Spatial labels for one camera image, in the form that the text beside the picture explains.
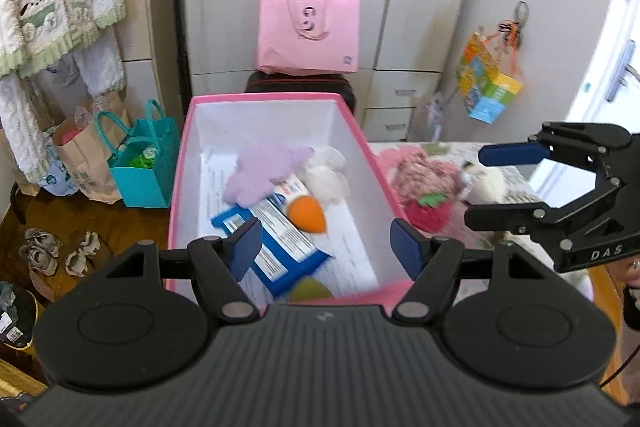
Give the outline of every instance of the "gray ribbed surface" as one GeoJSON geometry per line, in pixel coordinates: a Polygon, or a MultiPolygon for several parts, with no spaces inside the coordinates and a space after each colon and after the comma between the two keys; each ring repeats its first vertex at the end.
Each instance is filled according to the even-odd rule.
{"type": "Polygon", "coordinates": [[[259,323],[223,330],[200,363],[154,389],[87,396],[55,387],[21,419],[27,427],[614,427],[626,415],[593,386],[523,396],[474,381],[426,330],[395,327],[377,307],[271,306],[259,323]]]}

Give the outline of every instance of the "pair of shoes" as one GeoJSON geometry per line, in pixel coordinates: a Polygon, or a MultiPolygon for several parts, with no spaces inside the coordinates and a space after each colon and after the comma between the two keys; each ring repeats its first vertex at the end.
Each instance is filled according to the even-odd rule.
{"type": "Polygon", "coordinates": [[[78,248],[71,252],[65,260],[65,270],[69,275],[84,277],[88,272],[95,270],[94,263],[87,257],[95,255],[100,250],[100,238],[95,232],[85,232],[84,239],[80,240],[78,248]]]}
{"type": "Polygon", "coordinates": [[[53,234],[41,229],[27,229],[24,238],[27,242],[18,249],[20,259],[44,275],[53,275],[58,269],[56,257],[62,242],[53,234]]]}

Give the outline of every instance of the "storage box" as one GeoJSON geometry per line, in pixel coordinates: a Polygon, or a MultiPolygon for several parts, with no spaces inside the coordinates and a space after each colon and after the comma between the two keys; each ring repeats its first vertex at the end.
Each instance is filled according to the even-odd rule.
{"type": "MultiPolygon", "coordinates": [[[[230,206],[222,201],[226,179],[244,147],[262,140],[289,146],[330,145],[347,160],[350,195],[325,210],[328,231],[309,237],[332,255],[314,274],[337,298],[373,291],[407,278],[393,254],[389,227],[403,213],[375,163],[364,135],[339,95],[251,93],[191,100],[174,183],[169,248],[185,248],[204,235],[224,235],[210,219],[230,206]]],[[[273,297],[252,270],[241,286],[263,307],[273,297]]],[[[168,288],[194,299],[191,283],[168,288]]]]}
{"type": "Polygon", "coordinates": [[[477,34],[469,39],[456,76],[469,116],[486,123],[494,123],[522,89],[517,80],[500,73],[477,34]]]}

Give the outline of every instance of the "metal screw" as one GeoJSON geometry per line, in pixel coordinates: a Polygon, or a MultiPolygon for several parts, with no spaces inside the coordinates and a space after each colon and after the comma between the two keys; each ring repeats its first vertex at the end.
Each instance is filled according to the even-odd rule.
{"type": "Polygon", "coordinates": [[[251,304],[241,301],[228,302],[222,306],[222,313],[230,319],[245,319],[254,312],[251,304]]]}
{"type": "Polygon", "coordinates": [[[407,301],[398,306],[398,313],[407,319],[421,319],[429,314],[429,307],[422,302],[407,301]]]}

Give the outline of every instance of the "pink tote bag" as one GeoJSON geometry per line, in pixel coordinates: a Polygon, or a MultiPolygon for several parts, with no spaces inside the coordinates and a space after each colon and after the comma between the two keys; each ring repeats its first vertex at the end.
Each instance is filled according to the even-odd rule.
{"type": "Polygon", "coordinates": [[[256,68],[295,76],[358,71],[360,0],[260,0],[256,68]]]}

